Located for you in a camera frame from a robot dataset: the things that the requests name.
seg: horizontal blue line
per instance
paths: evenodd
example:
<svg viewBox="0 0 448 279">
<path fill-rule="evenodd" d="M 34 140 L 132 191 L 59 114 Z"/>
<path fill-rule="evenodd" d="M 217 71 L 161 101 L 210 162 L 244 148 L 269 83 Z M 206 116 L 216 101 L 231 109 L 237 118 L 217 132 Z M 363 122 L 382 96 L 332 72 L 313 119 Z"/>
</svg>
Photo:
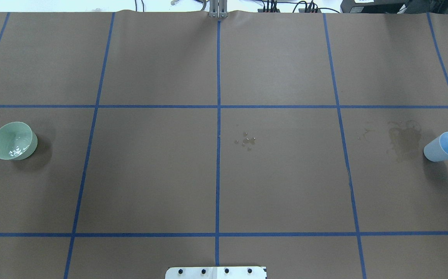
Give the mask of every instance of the horizontal blue line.
<svg viewBox="0 0 448 279">
<path fill-rule="evenodd" d="M 0 108 L 95 108 L 96 105 L 0 105 Z M 222 105 L 222 109 L 335 109 L 335 105 Z M 217 105 L 98 105 L 98 108 L 216 109 Z M 341 105 L 342 109 L 448 109 L 448 106 Z"/>
<path fill-rule="evenodd" d="M 34 233 L 34 232 L 0 232 L 0 237 L 215 237 L 216 233 Z M 301 237 L 301 236 L 357 236 L 356 232 L 221 232 L 219 237 Z M 448 235 L 448 231 L 366 231 L 360 236 L 398 236 L 398 235 Z"/>
</svg>

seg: green bowl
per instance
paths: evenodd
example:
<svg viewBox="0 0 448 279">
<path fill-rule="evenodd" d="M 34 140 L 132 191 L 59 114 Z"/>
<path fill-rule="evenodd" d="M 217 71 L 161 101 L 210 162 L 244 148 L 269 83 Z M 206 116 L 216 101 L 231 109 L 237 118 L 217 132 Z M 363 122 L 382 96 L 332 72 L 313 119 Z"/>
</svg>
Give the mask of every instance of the green bowl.
<svg viewBox="0 0 448 279">
<path fill-rule="evenodd" d="M 36 150 L 38 138 L 23 122 L 10 122 L 0 128 L 0 159 L 22 160 Z"/>
</svg>

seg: gray table surface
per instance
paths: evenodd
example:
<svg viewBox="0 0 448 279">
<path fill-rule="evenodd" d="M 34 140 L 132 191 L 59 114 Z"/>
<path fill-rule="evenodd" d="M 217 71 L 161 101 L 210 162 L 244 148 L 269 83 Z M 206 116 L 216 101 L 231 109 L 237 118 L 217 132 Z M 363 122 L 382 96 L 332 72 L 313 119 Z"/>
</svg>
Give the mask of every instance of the gray table surface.
<svg viewBox="0 0 448 279">
<path fill-rule="evenodd" d="M 448 16 L 0 14 L 12 121 L 0 278 L 448 277 Z"/>
</svg>

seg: light blue plastic cup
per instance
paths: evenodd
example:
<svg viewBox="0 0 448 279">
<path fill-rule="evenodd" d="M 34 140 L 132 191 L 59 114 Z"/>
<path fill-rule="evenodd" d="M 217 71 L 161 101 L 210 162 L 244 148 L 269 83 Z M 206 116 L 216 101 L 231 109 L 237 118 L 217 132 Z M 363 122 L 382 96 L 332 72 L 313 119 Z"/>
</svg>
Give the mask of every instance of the light blue plastic cup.
<svg viewBox="0 0 448 279">
<path fill-rule="evenodd" d="M 424 155 L 432 162 L 448 160 L 448 132 L 442 133 L 426 145 Z"/>
<path fill-rule="evenodd" d="M 36 150 L 38 138 L 23 122 L 10 122 L 0 128 L 0 159 L 22 160 Z"/>
</svg>

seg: light green ceramic bowl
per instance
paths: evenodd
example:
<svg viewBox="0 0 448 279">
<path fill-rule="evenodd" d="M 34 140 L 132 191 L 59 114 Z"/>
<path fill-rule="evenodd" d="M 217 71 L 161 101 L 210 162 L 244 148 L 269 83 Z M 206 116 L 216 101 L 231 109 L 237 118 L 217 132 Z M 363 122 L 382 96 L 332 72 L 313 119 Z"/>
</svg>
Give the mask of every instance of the light green ceramic bowl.
<svg viewBox="0 0 448 279">
<path fill-rule="evenodd" d="M 23 122 L 10 122 L 0 128 L 0 159 L 22 160 L 36 150 L 38 138 Z"/>
</svg>

